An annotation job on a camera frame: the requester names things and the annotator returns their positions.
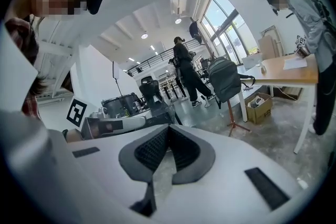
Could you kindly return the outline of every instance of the glass window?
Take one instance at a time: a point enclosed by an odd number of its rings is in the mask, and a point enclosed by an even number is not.
[[[229,39],[231,40],[232,44],[235,46],[235,49],[238,53],[238,56],[240,59],[245,58],[246,52],[245,49],[243,47],[243,44],[241,44],[242,42],[240,41],[240,39],[237,36],[236,31],[234,30],[234,28],[232,27],[232,25],[230,25],[226,30],[225,33],[227,34],[227,36],[229,37]]]
[[[215,30],[222,25],[222,23],[226,20],[226,15],[222,12],[222,10],[218,7],[218,5],[211,0],[209,7],[205,13],[205,16],[212,24]]]
[[[237,57],[236,57],[235,53],[233,52],[231,44],[228,41],[228,39],[227,39],[227,37],[225,36],[224,33],[221,34],[220,39],[222,40],[227,52],[229,53],[230,60],[237,65],[238,64]]]
[[[245,24],[243,18],[238,15],[234,20],[233,20],[237,31],[241,37],[241,39],[244,42],[244,45],[246,47],[246,50],[248,51],[248,54],[256,54],[257,49],[258,49],[258,44],[256,40],[254,39],[250,29],[247,27]]]
[[[216,38],[216,39],[214,40],[214,43],[215,43],[215,45],[216,45],[216,47],[217,47],[217,51],[218,51],[219,56],[224,56],[224,57],[225,57],[225,56],[226,56],[226,53],[225,53],[225,50],[224,50],[224,48],[223,48],[221,42],[219,41],[219,39]]]
[[[242,25],[245,23],[245,21],[243,20],[243,18],[242,18],[240,15],[238,15],[238,16],[233,20],[233,23],[235,24],[235,26],[236,26],[237,28],[239,28],[240,26],[242,26]]]
[[[203,18],[202,24],[204,25],[205,29],[207,30],[207,32],[209,34],[209,37],[212,37],[215,34],[215,32],[212,29],[211,25],[209,24],[209,22],[207,21],[206,18]]]
[[[231,4],[229,0],[216,0],[220,6],[223,8],[223,10],[226,12],[227,15],[229,15],[235,7]]]

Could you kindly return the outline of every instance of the person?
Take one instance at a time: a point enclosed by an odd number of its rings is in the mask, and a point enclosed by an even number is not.
[[[88,5],[85,7],[84,4],[88,4],[88,0],[12,0],[5,15],[5,27],[16,46],[34,65],[39,46],[33,30],[34,19],[30,19],[30,16],[40,18],[37,23],[38,28],[45,16],[78,14],[80,10],[88,9]],[[37,77],[22,107],[25,115],[41,120],[36,96],[41,94],[45,87],[42,78]]]
[[[336,39],[311,0],[267,0],[275,11],[289,9],[298,18],[306,35],[306,48],[315,54],[319,69],[316,114],[308,130],[322,135],[329,125],[336,98]]]
[[[174,57],[177,57],[179,60],[181,75],[187,87],[192,106],[195,108],[201,104],[201,102],[197,100],[196,90],[206,96],[207,100],[212,100],[215,98],[215,96],[211,93],[211,90],[203,83],[197,72],[194,70],[192,65],[193,59],[182,42],[183,40],[181,37],[174,38]]]
[[[175,75],[175,81],[177,86],[179,87],[179,89],[181,90],[183,97],[182,97],[182,101],[188,100],[187,95],[185,94],[185,91],[183,89],[182,83],[180,81],[181,79],[181,72],[178,71],[174,65],[174,60],[173,59],[169,59],[169,65],[168,65],[168,76],[172,76]]]

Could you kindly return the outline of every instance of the gray backpack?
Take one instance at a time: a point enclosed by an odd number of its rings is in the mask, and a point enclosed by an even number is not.
[[[208,73],[209,81],[219,98],[219,102],[217,101],[219,108],[221,108],[221,103],[225,103],[240,92],[243,83],[240,79],[251,78],[253,79],[252,85],[255,83],[253,76],[239,74],[236,64],[224,57],[216,58],[209,65]]]

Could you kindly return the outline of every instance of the window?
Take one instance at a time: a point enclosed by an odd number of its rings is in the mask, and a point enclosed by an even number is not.
[[[242,64],[242,58],[257,51],[258,45],[244,19],[237,14],[229,0],[210,0],[202,25],[218,54],[239,65]]]
[[[233,23],[235,24],[235,27],[239,28],[240,26],[242,26],[245,21],[243,20],[243,18],[238,15],[234,20],[233,20]]]
[[[212,37],[215,34],[215,32],[206,18],[203,18],[202,24],[204,25],[204,28],[207,30],[209,37]]]
[[[211,0],[205,16],[215,30],[217,30],[227,18],[226,15],[222,12],[221,8],[218,7],[218,5],[213,0]]]
[[[238,15],[233,20],[233,22],[237,28],[237,32],[239,33],[240,38],[242,39],[246,47],[246,50],[248,51],[248,54],[251,55],[257,53],[258,44],[254,39],[250,29],[245,24],[243,18],[240,15]]]
[[[229,0],[215,0],[219,5],[222,7],[222,9],[226,12],[227,15],[229,15],[235,7],[231,4]]]
[[[219,56],[226,56],[225,50],[224,50],[222,44],[220,44],[220,43],[221,43],[221,42],[219,41],[218,38],[216,38],[216,39],[214,40],[214,44],[216,45],[216,48],[217,48],[217,51],[218,51]]]

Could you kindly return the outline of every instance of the wooden desk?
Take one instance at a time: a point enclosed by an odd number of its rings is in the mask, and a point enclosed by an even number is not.
[[[306,117],[303,124],[303,128],[294,149],[294,153],[298,153],[303,141],[306,137],[308,125],[313,112],[313,105],[315,100],[315,88],[318,83],[318,67],[314,55],[308,56],[307,67],[284,70],[284,64],[286,59],[294,58],[295,55],[289,55],[274,59],[264,60],[263,64],[266,67],[266,73],[261,73],[261,67],[253,67],[246,71],[244,74],[254,76],[256,78],[255,84],[270,86],[271,96],[274,96],[273,86],[276,87],[298,87],[308,89],[308,105],[306,110]],[[240,106],[243,112],[243,120],[247,121],[245,103],[240,99]]]

